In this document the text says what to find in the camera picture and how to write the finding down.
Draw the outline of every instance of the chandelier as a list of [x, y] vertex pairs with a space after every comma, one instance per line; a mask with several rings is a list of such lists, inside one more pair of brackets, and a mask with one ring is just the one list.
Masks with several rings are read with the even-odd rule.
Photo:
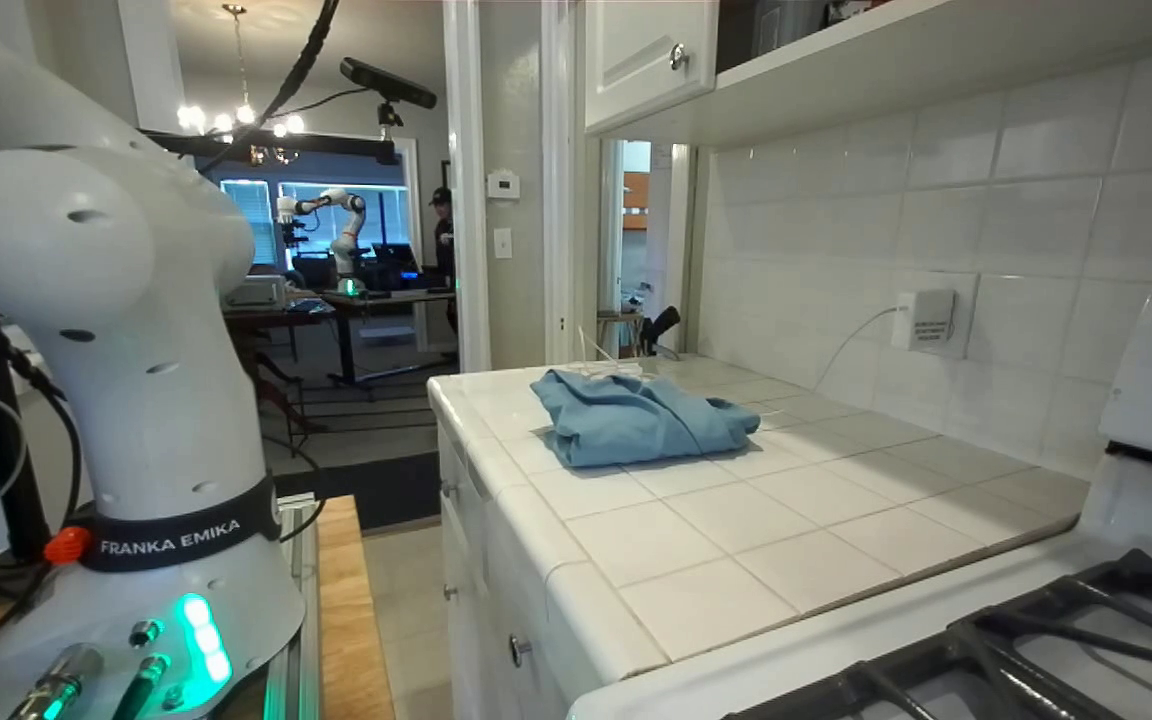
[[[234, 131], [242, 137], [304, 137], [308, 123], [301, 112], [278, 115], [276, 123], [266, 123], [266, 131], [256, 131], [256, 107], [252, 107], [252, 87], [247, 87], [247, 49], [242, 49], [242, 3], [220, 3], [220, 13], [231, 19], [231, 62], [234, 62], [234, 87], [241, 87], [241, 105], [209, 112], [205, 105], [181, 105], [177, 107], [177, 123], [191, 137], [217, 137], [222, 143], [231, 143]], [[284, 147], [261, 147], [252, 143], [252, 161], [276, 158], [284, 161]]]

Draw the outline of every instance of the upper cabinet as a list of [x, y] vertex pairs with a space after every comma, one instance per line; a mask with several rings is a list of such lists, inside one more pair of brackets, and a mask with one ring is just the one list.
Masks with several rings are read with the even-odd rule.
[[714, 0], [588, 0], [583, 123], [612, 130], [710, 87]]
[[[731, 62], [728, 40], [739, 33], [720, 25], [739, 16], [728, 3], [722, 13], [700, 3], [592, 3], [592, 131], [720, 147], [1152, 52], [1152, 0], [889, 0], [831, 29], [817, 25], [807, 35], [792, 35], [767, 52], [735, 52]], [[714, 65], [704, 62], [704, 69], [691, 69], [695, 82], [688, 93], [641, 93], [630, 86], [637, 69], [649, 69], [651, 57], [667, 65], [660, 57], [667, 57], [667, 35], [675, 33], [660, 29], [667, 29], [667, 16], [688, 16], [682, 7], [691, 19], [707, 19], [704, 40], [688, 49], [720, 52], [731, 69], [710, 71]], [[623, 87], [623, 95], [605, 105], [599, 87]]]

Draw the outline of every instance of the blue towel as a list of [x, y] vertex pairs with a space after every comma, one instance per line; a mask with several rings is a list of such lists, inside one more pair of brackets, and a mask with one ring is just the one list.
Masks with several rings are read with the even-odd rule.
[[549, 449], [566, 467], [728, 455], [758, 429], [758, 418], [728, 400], [704, 400], [660, 381], [592, 381], [551, 369], [533, 393], [551, 418]]

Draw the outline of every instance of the wall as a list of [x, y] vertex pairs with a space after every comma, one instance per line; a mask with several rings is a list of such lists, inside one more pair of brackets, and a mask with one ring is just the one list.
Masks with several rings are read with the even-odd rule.
[[513, 257], [486, 252], [491, 366], [544, 359], [544, 202], [539, 202], [539, 3], [481, 3], [484, 163], [518, 176], [518, 206], [486, 206]]
[[[1096, 474], [1152, 275], [1152, 57], [704, 163], [700, 351]], [[950, 357], [854, 332], [937, 286], [975, 288]]]
[[[342, 82], [333, 87], [312, 87], [304, 86], [288, 107], [319, 99], [326, 93], [346, 87]], [[270, 99], [276, 86], [261, 86], [252, 82], [252, 105], [256, 112]], [[405, 130], [397, 130], [390, 137], [412, 137], [417, 141], [417, 161], [419, 161], [419, 228], [425, 235], [430, 231], [437, 215], [426, 208], [430, 190], [439, 190], [439, 161], [448, 161], [448, 95], [444, 87], [430, 87], [439, 95], [437, 107], [412, 107], [412, 105], [397, 105], [397, 112], [405, 115]], [[205, 107], [222, 107], [241, 99], [241, 87], [231, 76], [184, 76], [184, 95], [191, 105]], [[337, 105], [312, 107], [304, 112], [308, 131], [314, 137], [362, 137], [376, 141], [376, 95], [342, 95]]]

